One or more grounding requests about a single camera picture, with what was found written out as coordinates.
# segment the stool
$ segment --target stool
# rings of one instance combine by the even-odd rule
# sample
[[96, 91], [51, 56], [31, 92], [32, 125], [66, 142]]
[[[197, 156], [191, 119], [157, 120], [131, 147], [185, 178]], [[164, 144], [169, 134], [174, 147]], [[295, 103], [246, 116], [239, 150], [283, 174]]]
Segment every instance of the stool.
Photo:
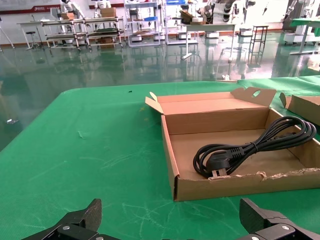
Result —
[[35, 43], [35, 40], [34, 40], [34, 34], [36, 32], [35, 31], [27, 31], [25, 34], [27, 35], [30, 35], [31, 38], [32, 38], [32, 43], [30, 44], [30, 49], [36, 49], [36, 48], [40, 48], [40, 45], [39, 43]]
[[[257, 43], [257, 42], [260, 43], [259, 52], [261, 49], [261, 44], [263, 44], [263, 49], [265, 49], [268, 27], [269, 27], [269, 25], [254, 25], [253, 26], [250, 47], [249, 47], [249, 49], [251, 50], [251, 44], [253, 44], [252, 52], [255, 48], [255, 43]], [[262, 29], [261, 38], [257, 38], [257, 32], [259, 31], [259, 29]]]
[[[267, 39], [267, 33], [268, 33], [268, 27], [269, 25], [254, 25], [252, 29], [252, 36], [250, 40], [250, 47], [249, 47], [249, 54], [248, 54], [248, 66], [250, 65], [251, 67], [260, 67], [260, 63], [262, 61], [262, 57], [264, 54], [265, 46], [266, 46], [266, 39]], [[262, 29], [261, 37], [257, 38], [257, 32]], [[255, 49], [255, 43], [259, 43], [259, 51], [254, 52]], [[255, 56], [255, 64], [252, 63], [253, 61], [253, 56]]]

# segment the red stripe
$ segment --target red stripe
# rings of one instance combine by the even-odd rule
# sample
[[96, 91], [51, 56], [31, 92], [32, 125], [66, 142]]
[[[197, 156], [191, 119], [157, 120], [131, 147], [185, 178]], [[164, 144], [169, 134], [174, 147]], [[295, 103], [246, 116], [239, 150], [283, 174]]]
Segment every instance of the red stripe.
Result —
[[44, 6], [34, 6], [31, 9], [22, 9], [22, 10], [5, 10], [0, 11], [0, 14], [33, 14], [33, 13], [48, 13], [52, 8], [59, 8], [60, 5], [44, 5]]
[[[125, 5], [123, 3], [111, 3], [111, 7], [113, 8], [123, 8]], [[94, 5], [90, 5], [89, 9], [95, 9]]]

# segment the plug prong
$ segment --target plug prong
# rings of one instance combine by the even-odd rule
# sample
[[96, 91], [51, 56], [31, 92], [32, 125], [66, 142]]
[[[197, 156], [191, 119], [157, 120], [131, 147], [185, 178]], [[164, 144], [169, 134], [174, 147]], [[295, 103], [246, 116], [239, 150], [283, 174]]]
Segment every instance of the plug prong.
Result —
[[218, 171], [219, 171], [220, 177], [221, 177], [221, 176], [227, 176], [227, 171], [226, 171], [225, 168], [219, 169]]
[[216, 171], [216, 170], [213, 170], [213, 171], [212, 171], [212, 176], [213, 176], [214, 178], [218, 177], [218, 174], [217, 174], [217, 171]]

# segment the box handle hole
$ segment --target box handle hole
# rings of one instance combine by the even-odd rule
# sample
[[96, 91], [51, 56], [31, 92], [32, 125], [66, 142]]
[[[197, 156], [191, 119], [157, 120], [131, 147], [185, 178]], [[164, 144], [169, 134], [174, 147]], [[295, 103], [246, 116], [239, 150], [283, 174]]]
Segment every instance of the box handle hole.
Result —
[[257, 90], [252, 94], [253, 98], [256, 98], [261, 93], [261, 90]]

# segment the green table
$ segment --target green table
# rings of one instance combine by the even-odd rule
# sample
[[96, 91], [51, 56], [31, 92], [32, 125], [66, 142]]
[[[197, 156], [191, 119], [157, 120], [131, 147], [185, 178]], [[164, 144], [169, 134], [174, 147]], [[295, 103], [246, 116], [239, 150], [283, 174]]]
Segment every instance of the green table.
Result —
[[306, 25], [306, 28], [304, 30], [301, 46], [299, 52], [291, 52], [290, 55], [303, 55], [303, 54], [318, 54], [318, 51], [303, 51], [309, 27], [315, 28], [314, 35], [316, 37], [320, 37], [320, 19], [318, 18], [295, 18], [292, 20], [290, 27], [297, 27], [297, 26], [304, 26]]
[[[241, 196], [172, 201], [160, 115], [145, 105], [145, 96], [149, 91], [160, 96], [231, 91], [241, 86], [319, 95], [319, 82], [315, 76], [66, 91], [0, 154], [0, 239], [21, 239], [39, 232], [65, 213], [83, 209], [93, 198], [103, 203], [99, 232], [120, 239], [245, 236], [239, 221]], [[275, 100], [273, 106], [279, 108], [280, 102]], [[320, 189], [249, 198], [320, 232]]]

